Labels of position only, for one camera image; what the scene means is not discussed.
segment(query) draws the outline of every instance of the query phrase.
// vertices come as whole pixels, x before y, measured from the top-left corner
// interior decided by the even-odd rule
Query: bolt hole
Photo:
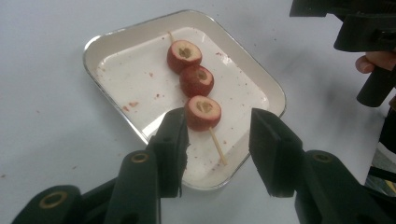
[[[66,198],[67,193],[65,191],[52,192],[41,199],[39,206],[43,209],[53,208],[64,202]]]
[[[323,155],[323,154],[315,154],[314,155],[314,159],[316,161],[321,161],[321,162],[330,162],[330,161],[332,161],[332,158],[330,158],[327,155]]]
[[[135,162],[135,163],[139,163],[139,162],[144,162],[144,161],[146,161],[148,159],[149,159],[149,155],[148,154],[139,153],[139,154],[133,155],[132,158],[131,158],[131,161]]]

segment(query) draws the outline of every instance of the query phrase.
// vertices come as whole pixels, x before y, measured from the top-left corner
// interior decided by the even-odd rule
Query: apple core
[[[209,113],[213,108],[213,106],[210,103],[202,102],[202,101],[198,101],[196,106],[201,112],[204,112],[206,114]]]
[[[206,72],[202,71],[202,70],[198,70],[195,75],[198,76],[199,79],[201,80],[206,80],[207,79],[207,74]]]
[[[185,48],[185,49],[179,49],[179,50],[178,50],[178,54],[179,54],[181,57],[188,59],[188,58],[190,58],[190,56],[191,56],[191,50],[190,50],[190,49],[187,49],[187,48]]]

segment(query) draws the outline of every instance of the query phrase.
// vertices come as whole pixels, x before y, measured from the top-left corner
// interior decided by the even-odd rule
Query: human hand
[[[376,66],[392,71],[396,66],[396,52],[393,51],[373,51],[366,52],[355,62],[356,69],[363,74],[371,73]],[[396,96],[390,100],[389,105],[396,110]]]

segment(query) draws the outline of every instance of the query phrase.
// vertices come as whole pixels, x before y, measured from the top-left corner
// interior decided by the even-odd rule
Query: food crumb
[[[130,105],[131,107],[135,107],[139,104],[139,102],[130,102],[128,105]]]

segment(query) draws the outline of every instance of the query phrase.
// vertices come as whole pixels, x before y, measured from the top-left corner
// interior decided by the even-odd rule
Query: apple skin
[[[177,40],[168,49],[166,61],[169,68],[176,74],[193,64],[200,64],[202,61],[201,50],[190,41]]]
[[[215,79],[205,67],[195,64],[183,69],[179,77],[180,88],[187,97],[207,96],[215,85]]]
[[[221,119],[220,105],[205,96],[197,95],[185,104],[187,126],[196,132],[216,127]]]

